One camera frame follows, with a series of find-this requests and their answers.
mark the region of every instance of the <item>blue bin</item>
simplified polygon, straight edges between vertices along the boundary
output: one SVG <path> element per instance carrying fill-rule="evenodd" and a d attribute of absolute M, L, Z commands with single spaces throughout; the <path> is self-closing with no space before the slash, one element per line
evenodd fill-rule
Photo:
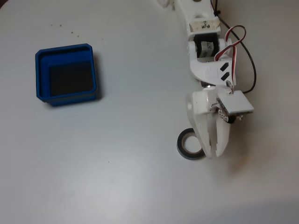
<path fill-rule="evenodd" d="M 36 96 L 52 106 L 95 100 L 93 48 L 79 44 L 38 51 Z"/>

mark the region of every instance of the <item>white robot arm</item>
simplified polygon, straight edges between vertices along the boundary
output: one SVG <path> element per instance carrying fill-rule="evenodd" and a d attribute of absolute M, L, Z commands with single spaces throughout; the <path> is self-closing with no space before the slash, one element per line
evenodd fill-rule
<path fill-rule="evenodd" d="M 207 115 L 218 112 L 216 155 L 221 156 L 228 144 L 230 125 L 254 110 L 241 91 L 234 91 L 236 45 L 244 38 L 232 43 L 228 35 L 235 28 L 233 27 L 227 32 L 225 39 L 219 39 L 220 20 L 214 15 L 210 0 L 158 0 L 158 2 L 163 7 L 172 4 L 178 13 L 185 32 L 191 74 L 201 81 L 204 87 L 202 91 L 187 96 L 188 119 L 205 155 L 211 158 Z M 232 58 L 229 56 L 231 49 L 233 49 Z"/>

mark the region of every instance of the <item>cable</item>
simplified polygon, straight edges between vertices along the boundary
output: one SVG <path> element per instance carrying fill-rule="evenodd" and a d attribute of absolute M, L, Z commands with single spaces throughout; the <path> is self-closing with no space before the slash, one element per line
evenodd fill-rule
<path fill-rule="evenodd" d="M 215 57 L 214 57 L 215 61 L 218 61 L 219 58 L 220 58 L 225 52 L 227 52 L 230 48 L 233 48 L 234 53 L 233 53 L 233 63 L 232 63 L 232 80 L 233 80 L 232 93 L 234 93 L 234 87 L 235 87 L 235 62 L 236 62 L 236 58 L 237 58 L 237 48 L 236 48 L 236 46 L 237 46 L 242 40 L 244 40 L 244 38 L 245 38 L 245 36 L 246 36 L 246 29 L 245 29 L 244 26 L 237 25 L 237 26 L 234 26 L 234 27 L 230 28 L 230 29 L 227 31 L 227 33 L 225 34 L 225 41 L 227 42 L 227 41 L 228 41 L 229 34 L 230 34 L 230 33 L 233 31 L 233 29 L 236 28 L 236 27 L 241 27 L 241 28 L 244 29 L 244 36 L 243 36 L 243 38 L 240 39 L 240 40 L 238 40 L 237 42 L 235 42 L 235 43 L 233 43 L 233 44 L 227 46 L 224 50 L 219 51 L 219 52 L 215 55 Z"/>
<path fill-rule="evenodd" d="M 218 102 L 217 102 L 217 103 L 214 103 L 214 104 L 212 104 L 211 107 L 212 107 L 212 108 L 215 108 L 215 109 L 217 109 L 217 110 L 219 110 L 220 108 L 216 106 L 217 104 L 219 104 L 219 103 L 218 103 Z"/>
<path fill-rule="evenodd" d="M 234 93 L 234 88 L 233 88 L 233 85 L 231 84 L 231 82 L 230 81 L 226 81 L 226 85 L 230 88 L 231 93 Z"/>
<path fill-rule="evenodd" d="M 221 13 L 221 11 L 216 11 L 217 8 L 216 7 L 214 8 L 212 0 L 211 0 L 211 5 L 212 5 L 212 8 L 214 10 L 215 16 L 218 16 L 220 22 L 222 22 L 224 26 L 226 26 L 228 29 L 230 29 L 231 27 L 219 16 L 219 14 Z M 237 40 L 240 40 L 240 38 L 238 37 L 238 35 L 234 31 L 231 31 L 231 33 L 237 38 Z M 253 59 L 252 59 L 251 54 L 248 51 L 247 47 L 243 44 L 242 41 L 240 42 L 240 44 L 243 46 L 244 50 L 246 51 L 246 53 L 247 53 L 247 55 L 248 55 L 248 57 L 249 57 L 249 59 L 251 61 L 253 72 L 254 72 L 254 81 L 253 81 L 252 87 L 249 90 L 243 92 L 244 94 L 246 94 L 246 93 L 249 93 L 249 92 L 253 91 L 253 89 L 256 86 L 256 66 L 255 66 L 255 64 L 253 62 Z"/>

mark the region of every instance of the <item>black wire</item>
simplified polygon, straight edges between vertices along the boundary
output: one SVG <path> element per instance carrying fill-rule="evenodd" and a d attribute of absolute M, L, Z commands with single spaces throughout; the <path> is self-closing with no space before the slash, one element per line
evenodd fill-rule
<path fill-rule="evenodd" d="M 226 26 L 228 29 L 230 29 L 230 26 L 219 16 L 219 14 L 221 13 L 220 11 L 217 11 L 217 5 L 218 5 L 218 0 L 216 0 L 216 3 L 215 3 L 215 16 L 218 16 L 219 20 L 223 23 L 224 26 Z M 238 35 L 234 32 L 234 31 L 231 31 L 231 33 L 237 38 L 237 40 L 240 40 L 240 38 L 238 37 Z M 250 90 L 247 90 L 245 92 L 243 92 L 244 94 L 246 93 L 249 93 L 251 91 L 253 91 L 254 87 L 256 86 L 256 66 L 254 65 L 254 62 L 253 62 L 253 59 L 251 57 L 251 54 L 249 53 L 247 47 L 243 44 L 243 42 L 240 42 L 240 44 L 243 46 L 243 48 L 245 49 L 250 61 L 251 61 L 251 64 L 252 64 L 252 68 L 253 68 L 253 72 L 254 72 L 254 81 L 253 81 L 253 85 L 251 87 Z"/>

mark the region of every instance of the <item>white label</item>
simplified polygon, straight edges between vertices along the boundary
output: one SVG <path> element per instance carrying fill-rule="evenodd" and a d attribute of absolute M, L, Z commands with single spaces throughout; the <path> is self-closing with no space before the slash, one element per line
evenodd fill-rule
<path fill-rule="evenodd" d="M 211 57 L 214 51 L 214 43 L 213 42 L 201 42 L 201 53 L 199 57 Z"/>
<path fill-rule="evenodd" d="M 190 22 L 190 31 L 200 32 L 200 31 L 212 31 L 217 30 L 220 26 L 219 19 L 210 20 L 210 21 L 192 21 Z"/>

